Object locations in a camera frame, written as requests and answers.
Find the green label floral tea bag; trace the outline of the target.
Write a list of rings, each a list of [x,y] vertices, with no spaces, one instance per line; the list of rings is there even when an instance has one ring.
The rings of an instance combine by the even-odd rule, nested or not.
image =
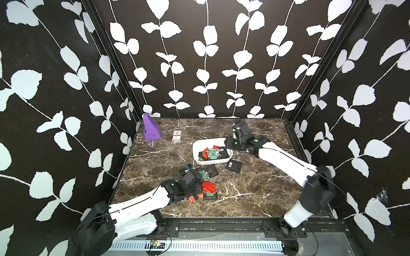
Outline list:
[[[202,175],[204,180],[209,180],[219,175],[216,165],[205,165],[198,169],[198,172]]]

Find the orange red tea bag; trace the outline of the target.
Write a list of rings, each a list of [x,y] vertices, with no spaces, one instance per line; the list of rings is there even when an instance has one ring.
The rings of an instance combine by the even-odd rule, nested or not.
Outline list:
[[[214,194],[215,191],[216,191],[216,187],[217,187],[216,184],[211,183],[211,182],[209,182],[209,181],[204,181],[204,182],[202,183],[202,190],[203,190],[204,192],[207,192],[207,193]]]

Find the black tea bag with barcode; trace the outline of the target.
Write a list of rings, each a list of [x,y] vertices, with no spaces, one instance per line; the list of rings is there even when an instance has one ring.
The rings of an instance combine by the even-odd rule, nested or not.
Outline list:
[[[229,160],[226,163],[226,167],[227,170],[229,171],[233,171],[235,173],[240,173],[241,168],[242,168],[242,163],[239,161],[235,161],[235,160]]]

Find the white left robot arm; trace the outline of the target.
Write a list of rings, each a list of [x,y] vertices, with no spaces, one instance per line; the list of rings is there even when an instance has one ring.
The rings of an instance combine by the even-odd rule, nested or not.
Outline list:
[[[163,181],[141,196],[116,204],[102,201],[85,214],[73,243],[85,256],[101,256],[111,246],[140,235],[162,234],[166,221],[160,210],[189,197],[198,198],[204,179],[197,170]]]

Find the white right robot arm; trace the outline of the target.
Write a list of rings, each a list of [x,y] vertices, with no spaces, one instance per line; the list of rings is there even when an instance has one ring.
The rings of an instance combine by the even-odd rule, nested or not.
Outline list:
[[[320,213],[335,198],[336,185],[329,168],[300,160],[265,136],[253,134],[245,121],[235,122],[232,131],[233,135],[225,139],[226,148],[269,162],[302,187],[299,199],[279,219],[278,228],[283,237],[294,235],[303,222]]]

